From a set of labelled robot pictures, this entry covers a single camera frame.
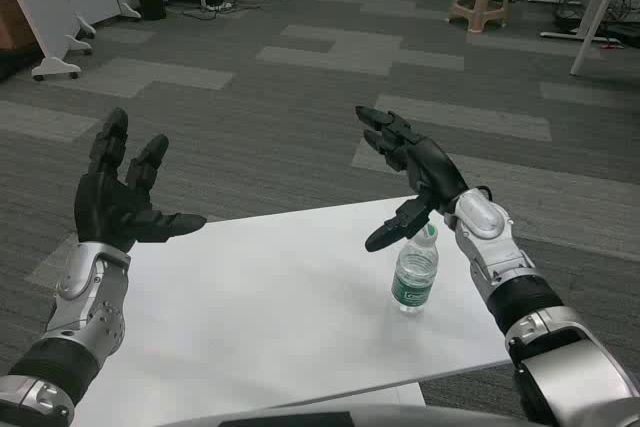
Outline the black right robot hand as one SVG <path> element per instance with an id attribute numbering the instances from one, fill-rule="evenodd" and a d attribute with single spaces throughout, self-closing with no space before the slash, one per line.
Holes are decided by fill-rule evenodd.
<path id="1" fill-rule="evenodd" d="M 357 106 L 355 113 L 368 127 L 363 132 L 367 144 L 394 171 L 404 172 L 417 194 L 367 238 L 365 249 L 376 252 L 402 238 L 413 238 L 428 224 L 433 211 L 447 213 L 453 202 L 468 190 L 468 185 L 438 144 L 414 131 L 400 115 L 366 106 Z"/>

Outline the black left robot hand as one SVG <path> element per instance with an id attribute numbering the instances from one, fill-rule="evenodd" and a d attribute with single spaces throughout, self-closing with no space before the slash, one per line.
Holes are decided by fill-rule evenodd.
<path id="1" fill-rule="evenodd" d="M 135 243 L 165 243 L 203 228 L 205 217 L 164 214 L 151 202 L 150 192 L 169 147 L 165 135 L 158 134 L 149 141 L 131 160 L 126 179 L 119 180 L 127 139 L 128 114 L 116 108 L 97 133 L 87 173 L 78 183 L 74 201 L 78 239 L 127 253 Z"/>

